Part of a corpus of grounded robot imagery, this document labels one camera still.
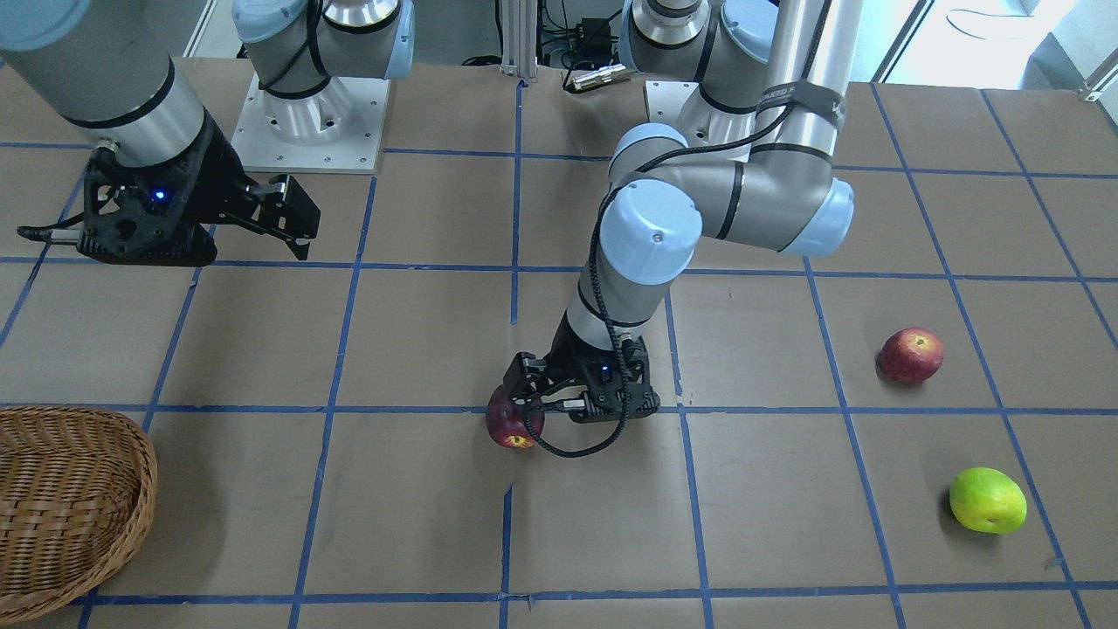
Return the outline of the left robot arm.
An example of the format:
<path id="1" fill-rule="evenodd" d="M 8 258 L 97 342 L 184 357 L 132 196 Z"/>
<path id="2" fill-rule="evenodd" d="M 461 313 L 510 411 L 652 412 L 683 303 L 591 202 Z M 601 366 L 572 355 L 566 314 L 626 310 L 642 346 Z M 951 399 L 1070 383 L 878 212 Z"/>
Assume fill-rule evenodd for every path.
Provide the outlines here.
<path id="1" fill-rule="evenodd" d="M 642 337 L 702 238 L 834 252 L 853 191 L 833 175 L 859 1 L 631 1 L 627 65 L 694 85 L 679 120 L 626 132 L 590 255 L 543 358 L 515 355 L 487 418 L 615 421 L 659 410 Z"/>

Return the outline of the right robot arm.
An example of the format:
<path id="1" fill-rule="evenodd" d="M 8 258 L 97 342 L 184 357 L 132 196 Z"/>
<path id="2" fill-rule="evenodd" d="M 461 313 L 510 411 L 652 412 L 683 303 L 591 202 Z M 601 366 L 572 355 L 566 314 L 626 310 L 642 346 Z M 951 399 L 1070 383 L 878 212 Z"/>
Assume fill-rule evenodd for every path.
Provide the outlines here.
<path id="1" fill-rule="evenodd" d="M 259 121 L 286 161 L 366 140 L 348 80 L 402 79 L 414 59 L 411 1 L 236 1 Z M 4 1 L 3 60 L 93 144 L 76 218 L 20 238 L 69 245 L 117 266 L 200 267 L 209 225 L 276 238 L 304 261 L 319 207 L 294 177 L 252 179 L 136 1 Z"/>

